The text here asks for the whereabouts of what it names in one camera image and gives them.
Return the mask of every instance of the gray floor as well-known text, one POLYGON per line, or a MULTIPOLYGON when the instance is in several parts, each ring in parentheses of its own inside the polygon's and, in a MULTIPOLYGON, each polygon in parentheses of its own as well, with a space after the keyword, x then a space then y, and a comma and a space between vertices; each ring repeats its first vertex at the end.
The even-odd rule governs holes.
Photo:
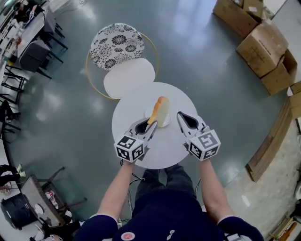
MULTIPOLYGON (((214 0, 88 0, 75 11, 64 12, 76 4, 58 11, 57 21, 69 50, 55 48, 64 64, 51 63, 52 80, 35 74, 25 86, 19 105, 22 131, 10 145, 14 163, 22 163, 29 174, 39 177, 65 166, 56 180, 59 189, 68 201, 88 198, 86 205, 75 210, 81 218, 96 212, 119 169, 111 133, 117 102, 91 88, 85 60, 97 31, 122 22, 156 45, 160 55, 156 81, 184 91, 216 130, 222 145, 213 165, 223 185, 229 183, 266 137, 285 93, 268 95, 235 51, 241 39, 211 14, 214 4, 214 0)), ((149 43, 145 56, 156 65, 149 43)), ((89 72, 103 90, 105 72, 92 61, 89 72)), ((196 184, 197 161, 189 156, 181 164, 196 184)), ((141 175, 143 170, 135 172, 141 175)), ((131 187, 133 196, 135 187, 131 187)), ((129 217, 128 206, 124 217, 129 217)))

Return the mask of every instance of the gray pants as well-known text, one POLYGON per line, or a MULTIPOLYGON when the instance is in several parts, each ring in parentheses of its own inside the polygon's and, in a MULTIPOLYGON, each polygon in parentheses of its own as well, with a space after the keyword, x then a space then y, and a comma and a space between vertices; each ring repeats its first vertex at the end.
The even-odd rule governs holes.
POLYGON ((188 192, 191 195, 195 196, 192 180, 184 171, 184 168, 182 166, 176 164, 172 167, 165 168, 164 171, 167 174, 166 186, 159 182, 160 170, 145 170, 143 174, 145 181, 141 181, 138 185, 135 201, 147 193, 162 189, 172 189, 188 192))

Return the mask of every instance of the floral pattern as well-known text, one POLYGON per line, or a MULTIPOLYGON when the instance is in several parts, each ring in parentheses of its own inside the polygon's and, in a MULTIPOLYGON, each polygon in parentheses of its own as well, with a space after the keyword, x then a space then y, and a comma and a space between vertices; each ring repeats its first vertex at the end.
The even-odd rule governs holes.
POLYGON ((94 37, 90 55, 100 68, 110 70, 124 61, 140 58, 144 42, 141 34, 127 24, 112 24, 94 37))
POLYGON ((114 38, 112 38, 112 43, 119 45, 119 44, 123 44, 127 41, 127 38, 124 35, 118 35, 115 36, 114 38))

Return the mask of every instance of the navy shirt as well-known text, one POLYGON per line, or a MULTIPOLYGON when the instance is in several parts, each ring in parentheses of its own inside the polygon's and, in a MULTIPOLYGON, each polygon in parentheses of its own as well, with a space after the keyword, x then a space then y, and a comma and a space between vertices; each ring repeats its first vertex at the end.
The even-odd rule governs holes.
POLYGON ((139 198, 132 219, 120 229, 114 218, 97 214, 83 224, 75 240, 223 241, 225 233, 263 241, 260 232, 239 217, 225 217, 215 224, 194 196, 181 191, 159 190, 139 198))

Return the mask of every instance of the bread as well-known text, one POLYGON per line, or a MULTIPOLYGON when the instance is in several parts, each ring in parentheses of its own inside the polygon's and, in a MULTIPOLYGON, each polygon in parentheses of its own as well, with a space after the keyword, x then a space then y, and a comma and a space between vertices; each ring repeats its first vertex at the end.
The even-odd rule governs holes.
POLYGON ((158 101, 154 106, 154 110, 152 111, 152 115, 148 120, 148 124, 152 124, 154 121, 158 122, 158 127, 163 127, 165 117, 169 111, 169 100, 166 97, 159 97, 158 101))

